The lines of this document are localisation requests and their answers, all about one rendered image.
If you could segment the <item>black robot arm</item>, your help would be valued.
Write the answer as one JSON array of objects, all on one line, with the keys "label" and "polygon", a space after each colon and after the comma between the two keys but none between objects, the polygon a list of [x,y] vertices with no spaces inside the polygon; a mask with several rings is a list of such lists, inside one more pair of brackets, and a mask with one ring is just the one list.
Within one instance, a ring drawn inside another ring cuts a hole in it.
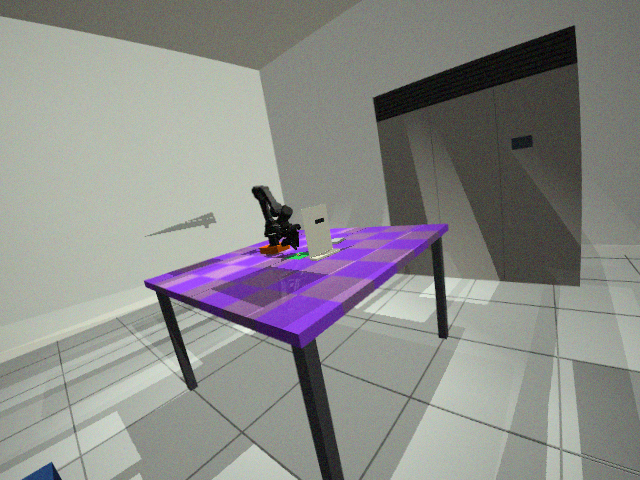
[{"label": "black robot arm", "polygon": [[[269,246],[280,245],[281,243],[279,243],[279,240],[289,232],[284,226],[283,226],[283,229],[280,228],[279,226],[281,226],[283,223],[289,222],[288,220],[290,219],[293,213],[292,208],[288,207],[287,205],[282,206],[280,203],[278,203],[273,197],[273,195],[271,194],[268,186],[264,186],[264,185],[254,186],[252,188],[252,192],[254,194],[254,197],[259,202],[263,216],[266,221],[264,236],[268,237]],[[277,220],[274,220],[272,216],[273,217],[279,216],[279,217],[277,218]],[[276,233],[276,234],[273,234],[273,233]],[[269,234],[272,234],[272,235],[269,235]]]}]

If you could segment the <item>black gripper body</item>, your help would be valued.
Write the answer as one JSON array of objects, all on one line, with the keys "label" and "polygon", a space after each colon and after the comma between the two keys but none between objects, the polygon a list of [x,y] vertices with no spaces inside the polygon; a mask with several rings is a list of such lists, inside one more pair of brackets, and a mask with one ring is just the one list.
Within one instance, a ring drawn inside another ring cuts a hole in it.
[{"label": "black gripper body", "polygon": [[300,230],[301,226],[300,224],[291,224],[289,222],[283,223],[280,228],[283,229],[283,226],[288,230],[289,233],[285,234],[284,237],[287,237],[286,239],[283,239],[281,242],[282,247],[287,246],[289,244],[285,244],[286,241],[292,240],[291,238],[289,238],[288,236],[292,233],[296,233],[297,229]]}]

